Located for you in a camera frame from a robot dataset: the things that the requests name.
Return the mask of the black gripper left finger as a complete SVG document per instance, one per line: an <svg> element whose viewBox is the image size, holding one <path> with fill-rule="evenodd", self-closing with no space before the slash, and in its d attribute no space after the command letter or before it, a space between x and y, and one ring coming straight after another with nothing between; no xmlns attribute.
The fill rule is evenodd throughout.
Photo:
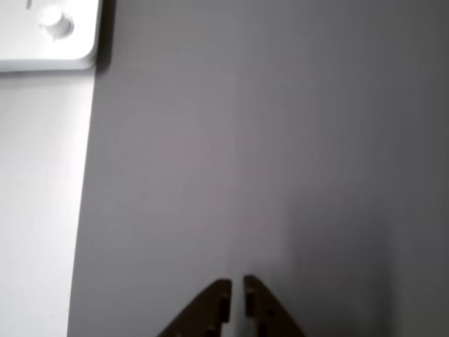
<svg viewBox="0 0 449 337"><path fill-rule="evenodd" d="M190 302L159 334L160 337L219 337L229 322L232 281L217 279Z"/></svg>

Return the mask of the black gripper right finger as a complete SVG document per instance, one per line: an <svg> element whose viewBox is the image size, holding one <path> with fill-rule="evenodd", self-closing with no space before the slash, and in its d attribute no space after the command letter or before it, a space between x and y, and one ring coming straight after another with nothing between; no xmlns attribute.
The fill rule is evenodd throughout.
<svg viewBox="0 0 449 337"><path fill-rule="evenodd" d="M306 336L280 300L259 278L244 276L243 290L245 314L253 322L254 336Z"/></svg>

